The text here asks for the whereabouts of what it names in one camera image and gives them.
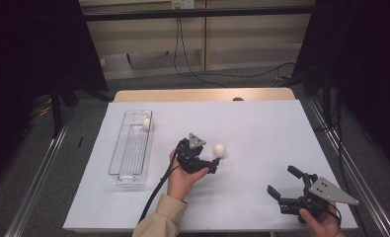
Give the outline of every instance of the black cable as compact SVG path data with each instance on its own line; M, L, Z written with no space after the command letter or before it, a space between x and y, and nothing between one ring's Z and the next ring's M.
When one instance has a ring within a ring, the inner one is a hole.
M337 147L337 152L338 152L338 158L339 158L339 163L340 163L339 164L340 165L340 171L341 171L344 183L345 183L344 190L346 191L346 193L348 193L350 191L350 186L349 186L349 183L348 183L348 181L346 179L345 166L343 164L343 153L342 153L342 150L343 150L343 133L342 133L342 125L341 125L342 103L341 103L341 97L339 95L339 92L337 93L336 105L335 105L335 107L333 109L333 112L331 114L331 118L333 118L334 116L337 116L336 117L336 119L337 119L336 123L329 124L328 122L324 121L319 126L314 128L314 131L330 130L330 129L335 129L335 127L338 128L338 132L339 132L339 145ZM363 222L361 221L361 216L360 216L360 213L359 213L359 211L357 209L357 206L354 206L354 210L355 210L357 218L358 218L358 220L359 220L359 222L361 224L361 227L363 229L364 236L367 236L367 232L366 232L366 229L364 227Z
M278 82L278 79L279 79L279 77L278 77L278 69L279 69L279 67L276 68L276 71L275 71L275 81L271 85L271 87L274 87L277 84L277 82Z
M249 78L249 77L259 77L259 76L265 76L273 71L278 70L280 67L285 66L285 65L294 65L294 62L285 62L269 71L255 74L255 75L231 75L231 74L224 74L224 73L198 73L197 75L204 75L204 76L227 76L227 77L237 77L237 78Z
M145 207L144 207L144 209L142 211L142 214L141 214L141 217L139 218L138 223L141 222L145 218L146 213L148 212L149 206L151 206L152 201L155 199L155 197L157 196L158 192L161 190L161 187L163 187L164 183L168 179L168 177L171 175L171 173L175 169L180 167L180 165L179 165L179 166L171 169L173 167L174 160L176 159L176 157L177 157L177 152L175 151L174 154L173 154L173 158L170 161L170 165L168 166L168 168L166 170L166 173L164 174L163 178L160 179L160 183L158 183L157 187L155 188L155 190L152 192L151 196L149 197L148 202L145 204Z
M351 23L351 18L353 18L353 13L354 13L355 7L357 5L357 1L358 0L354 0L352 2L351 13L348 16L348 20L347 20L346 25L344 27L343 33L340 36L340 42L342 42L344 40L346 32L347 32L347 30L349 28L349 24ZM339 53L339 47L340 46L341 46L341 44L338 43L338 48L335 51L334 58L337 58L337 54ZM337 112L337 118L338 118L338 124L339 124L339 147L338 147L339 163L340 163L340 168L342 170L342 176L343 176L343 179L345 181L346 191L348 192L350 190L350 188L349 188L348 181L346 180L346 174L345 174L345 171L344 171L344 164L343 164L343 155L342 155L343 135L342 135L342 126L341 126L341 123L340 123L340 118L342 116L342 110L341 110L341 97L339 96L339 92L337 93L337 101L336 101L336 103L339 105L338 112ZM357 209L357 205L354 205L353 208L354 208L354 211L355 211L355 213L357 215L357 218L358 218L358 220L360 222L361 229L363 230L364 236L368 236L367 231L366 231L366 227L364 226L364 223L361 221L361 216L360 216L360 213L359 213L359 211Z
M331 203L329 203L329 205L332 206L332 207L336 210L336 213L338 213L339 216L337 216L336 214L334 214L334 213L331 212L330 210L327 210L327 213L330 214L331 216L333 216L334 218L337 219L337 222L339 222L339 228L340 228L340 226L342 225L342 219L343 219L343 218L342 218L342 213L339 211L338 208L336 208L335 205L333 205L333 204L331 204Z
M176 66L176 54L177 54L177 48L178 48L178 45L179 45L179 35L181 36L181 39L182 39L183 53L184 53L184 55L185 55L186 65L187 65L187 67L189 68L189 71L190 71L191 74L192 74L192 75L189 75L189 76L193 76L195 79L197 79L197 80L200 81L200 82L210 83L210 84L213 84L213 85L216 85L216 86L219 86L219 87L228 88L227 86L222 85L222 84L219 84L219 83L215 83L215 82L203 80L203 79L197 77L197 75L195 75L195 74L192 72L192 69L191 69L191 67L190 67L190 65L189 65L188 56L187 56L187 54L186 54L186 46L185 46L185 42L184 42L184 40L183 40L182 19L180 19L180 18L177 19L176 49L175 49L175 51L174 51L174 69L176 70L176 72L177 72L179 75L181 75L181 76L188 76L188 75L185 75L185 74L179 72L179 70L177 69L177 66Z

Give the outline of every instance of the sleeve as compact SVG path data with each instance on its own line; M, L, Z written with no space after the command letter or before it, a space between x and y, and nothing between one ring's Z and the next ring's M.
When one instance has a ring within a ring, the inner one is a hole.
M187 206L175 198L161 195L155 212L136 225L132 237L176 237Z

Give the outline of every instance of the hand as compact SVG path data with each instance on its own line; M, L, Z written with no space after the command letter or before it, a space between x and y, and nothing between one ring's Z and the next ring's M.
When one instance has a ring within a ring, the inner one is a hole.
M170 159L173 159L174 152L175 150L171 152ZM196 173L188 174L183 170L182 167L178 166L180 166L180 164L176 158L174 159L173 166L171 168L171 170L174 169L174 171L168 178L167 195L183 201L185 197L191 192L195 182L203 178L209 172L209 168L203 168Z
M336 209L334 208L336 204L334 202L330 202L329 211L332 213L336 213ZM311 228L311 235L313 237L334 237L339 234L339 222L338 220L328 214L324 213L321 217L317 219L309 213L307 209L301 208L299 210L299 214L302 218L308 223Z

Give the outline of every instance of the wall outlet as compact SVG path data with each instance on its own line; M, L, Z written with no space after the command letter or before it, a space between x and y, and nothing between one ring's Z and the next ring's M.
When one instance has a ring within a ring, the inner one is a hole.
M173 0L171 1L171 9L183 9L183 1L182 0Z
M106 61L105 61L104 58L100 58L100 65L101 65L102 67L105 67L105 66L106 66Z
M195 0L183 0L183 9L194 9Z

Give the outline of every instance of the ping pong ball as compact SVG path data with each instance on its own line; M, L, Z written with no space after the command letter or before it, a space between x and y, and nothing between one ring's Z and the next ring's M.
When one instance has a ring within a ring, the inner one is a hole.
M213 154L216 157L222 158L225 155L225 146L222 144L217 144L213 147Z
M142 127L143 127L144 129L148 130L148 129L149 129L149 124L150 124L150 123L151 123L151 119L146 118L146 119L144 119L143 122L142 122Z

